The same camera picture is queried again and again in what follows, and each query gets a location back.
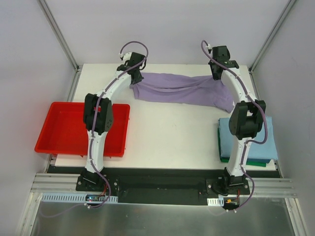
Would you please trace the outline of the lilac t shirt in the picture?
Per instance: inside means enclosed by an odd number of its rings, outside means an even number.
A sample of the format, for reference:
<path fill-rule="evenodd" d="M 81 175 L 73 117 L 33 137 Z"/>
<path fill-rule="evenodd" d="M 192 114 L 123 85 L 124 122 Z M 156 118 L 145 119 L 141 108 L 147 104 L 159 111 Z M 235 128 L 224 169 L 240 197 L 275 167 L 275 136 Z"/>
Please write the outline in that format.
<path fill-rule="evenodd" d="M 168 73 L 143 73 L 144 79 L 130 85 L 135 99 L 216 107 L 228 113 L 234 109 L 229 89 L 211 75 L 184 76 Z"/>

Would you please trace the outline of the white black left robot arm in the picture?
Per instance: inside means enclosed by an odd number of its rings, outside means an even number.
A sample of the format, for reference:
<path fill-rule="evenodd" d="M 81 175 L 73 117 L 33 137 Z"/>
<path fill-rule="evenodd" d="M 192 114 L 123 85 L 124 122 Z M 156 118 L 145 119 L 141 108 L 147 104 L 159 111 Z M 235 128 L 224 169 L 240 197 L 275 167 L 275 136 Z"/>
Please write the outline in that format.
<path fill-rule="evenodd" d="M 121 58 L 124 62 L 117 67 L 113 80 L 96 94 L 88 93 L 84 101 L 83 122 L 88 134 L 87 162 L 80 177 L 82 184 L 93 191 L 104 186 L 103 152 L 105 139 L 114 124 L 113 103 L 118 95 L 130 85 L 142 81 L 141 70 L 146 66 L 145 55 L 129 52 Z"/>

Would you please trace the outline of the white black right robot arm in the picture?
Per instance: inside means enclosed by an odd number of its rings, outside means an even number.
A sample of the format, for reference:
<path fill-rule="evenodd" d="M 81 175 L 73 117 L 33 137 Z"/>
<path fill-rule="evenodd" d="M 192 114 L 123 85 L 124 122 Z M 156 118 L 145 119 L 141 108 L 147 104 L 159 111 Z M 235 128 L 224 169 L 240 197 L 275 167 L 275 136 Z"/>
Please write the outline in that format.
<path fill-rule="evenodd" d="M 241 79 L 239 65 L 230 60 L 230 53 L 226 46 L 206 47 L 209 56 L 209 66 L 214 80 L 220 80 L 231 92 L 235 103 L 229 119 L 228 128 L 233 136 L 234 143 L 230 160 L 224 169 L 224 174 L 219 182 L 222 190 L 227 194 L 233 194 L 239 186 L 245 184 L 245 165 L 250 146 L 256 141 L 254 138 L 264 128 L 265 137 L 268 137 L 265 117 L 266 104 L 263 100 L 257 100 L 247 89 Z"/>

